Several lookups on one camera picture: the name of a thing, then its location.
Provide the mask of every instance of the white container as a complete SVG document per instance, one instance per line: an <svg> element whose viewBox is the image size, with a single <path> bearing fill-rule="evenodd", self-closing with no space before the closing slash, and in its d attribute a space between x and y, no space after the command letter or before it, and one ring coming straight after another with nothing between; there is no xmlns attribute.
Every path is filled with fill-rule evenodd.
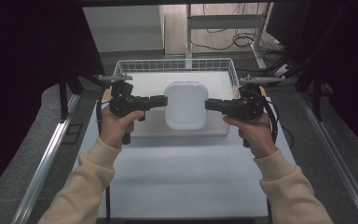
<svg viewBox="0 0 358 224"><path fill-rule="evenodd" d="M173 82L164 92L168 97L165 106L165 122L175 130L196 130L202 128L207 119L205 100L208 90L199 82Z"/></svg>

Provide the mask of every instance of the black curtain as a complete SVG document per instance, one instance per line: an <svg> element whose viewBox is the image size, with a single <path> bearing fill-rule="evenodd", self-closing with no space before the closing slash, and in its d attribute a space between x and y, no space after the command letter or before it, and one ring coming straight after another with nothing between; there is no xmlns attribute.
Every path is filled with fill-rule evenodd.
<svg viewBox="0 0 358 224"><path fill-rule="evenodd" d="M330 103L358 136L358 1L351 1L321 62L323 79L333 89Z"/></svg>
<svg viewBox="0 0 358 224"><path fill-rule="evenodd" d="M43 91L68 68L103 74L81 7L0 1L0 175L33 124Z"/></svg>

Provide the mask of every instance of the white wire basket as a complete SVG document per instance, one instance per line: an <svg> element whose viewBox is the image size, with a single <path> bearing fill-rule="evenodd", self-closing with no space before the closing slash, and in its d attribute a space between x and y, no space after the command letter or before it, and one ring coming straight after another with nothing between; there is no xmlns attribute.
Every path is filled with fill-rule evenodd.
<svg viewBox="0 0 358 224"><path fill-rule="evenodd" d="M233 95L239 98L239 81L231 59L169 59L169 60L129 60L119 61L113 76L131 73L172 73L172 72L200 72L223 71L230 78Z"/></svg>
<svg viewBox="0 0 358 224"><path fill-rule="evenodd" d="M130 75L132 95L163 95L173 82L196 81L203 84L209 98L231 100L239 98L239 81L231 59L177 59L119 61L113 76ZM164 108L146 112L146 120L136 124L133 137L161 136L223 136L229 125L217 111L207 112L206 124L197 130L174 130L164 119Z"/></svg>

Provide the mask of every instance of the beige sleeve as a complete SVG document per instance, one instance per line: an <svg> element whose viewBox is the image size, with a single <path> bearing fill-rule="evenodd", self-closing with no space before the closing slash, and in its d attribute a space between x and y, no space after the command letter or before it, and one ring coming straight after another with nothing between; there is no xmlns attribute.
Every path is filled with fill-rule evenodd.
<svg viewBox="0 0 358 224"><path fill-rule="evenodd" d="M275 224L333 223L301 168L287 162L280 150L255 162L263 175L260 185L271 203Z"/></svg>
<svg viewBox="0 0 358 224"><path fill-rule="evenodd" d="M113 162L120 151L98 137L90 151L79 155L79 167L69 174L39 223L95 223L103 191L115 174Z"/></svg>

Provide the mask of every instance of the hand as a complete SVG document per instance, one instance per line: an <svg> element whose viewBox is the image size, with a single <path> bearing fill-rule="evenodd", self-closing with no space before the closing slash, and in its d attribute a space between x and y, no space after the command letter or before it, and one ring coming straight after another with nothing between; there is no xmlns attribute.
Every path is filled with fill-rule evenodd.
<svg viewBox="0 0 358 224"><path fill-rule="evenodd" d="M264 113L260 118L247 122L224 116L223 121L239 128L239 136L249 142L250 149L257 159L270 156L278 150L272 141L268 114Z"/></svg>
<svg viewBox="0 0 358 224"><path fill-rule="evenodd" d="M145 114L144 111L133 111L126 117L119 118L112 114L109 106L102 111L102 126L100 138L110 147L121 148L124 133L132 133L134 130L133 122L140 119Z"/></svg>

